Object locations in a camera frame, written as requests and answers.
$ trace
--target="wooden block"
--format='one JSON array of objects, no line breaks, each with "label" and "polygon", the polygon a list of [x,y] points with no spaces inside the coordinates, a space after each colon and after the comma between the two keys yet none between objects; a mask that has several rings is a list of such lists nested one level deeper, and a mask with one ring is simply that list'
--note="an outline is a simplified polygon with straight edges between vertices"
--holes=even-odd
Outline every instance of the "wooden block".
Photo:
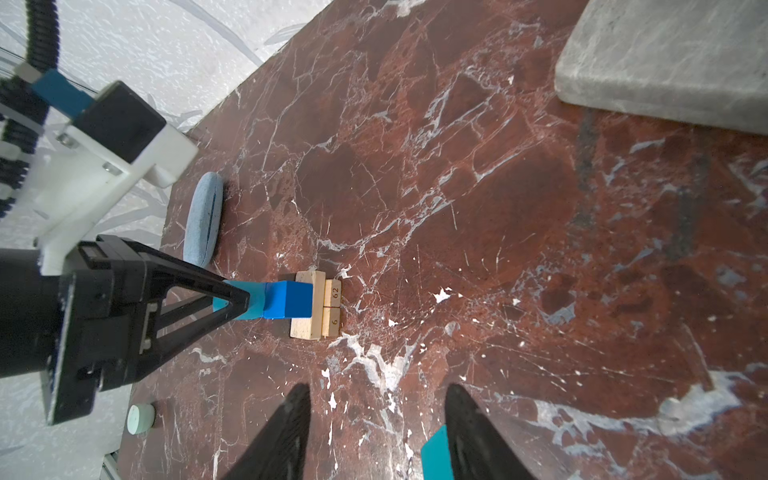
[{"label": "wooden block", "polygon": [[341,309],[334,306],[323,307],[323,336],[339,336]]},{"label": "wooden block", "polygon": [[323,306],[341,306],[341,280],[326,280],[326,299]]},{"label": "wooden block", "polygon": [[296,282],[312,284],[312,317],[291,319],[290,335],[295,339],[319,340],[323,331],[323,298],[326,292],[326,273],[318,270],[298,272]]}]

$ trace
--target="black corrugated tube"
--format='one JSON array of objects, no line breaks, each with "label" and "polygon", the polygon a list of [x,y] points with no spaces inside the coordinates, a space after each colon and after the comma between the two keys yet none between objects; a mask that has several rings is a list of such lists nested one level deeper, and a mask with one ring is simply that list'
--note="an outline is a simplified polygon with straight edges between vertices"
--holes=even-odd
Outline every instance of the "black corrugated tube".
[{"label": "black corrugated tube", "polygon": [[[40,72],[58,65],[58,15],[55,0],[27,0],[27,58],[26,61]],[[0,102],[42,125],[48,116],[48,105],[31,91],[27,82],[17,76],[0,85]],[[38,134],[11,119],[5,123],[2,140],[19,146],[26,154],[33,154]],[[0,157],[0,182],[14,189],[22,186],[29,165]],[[10,210],[15,199],[0,199],[0,218]]]}]

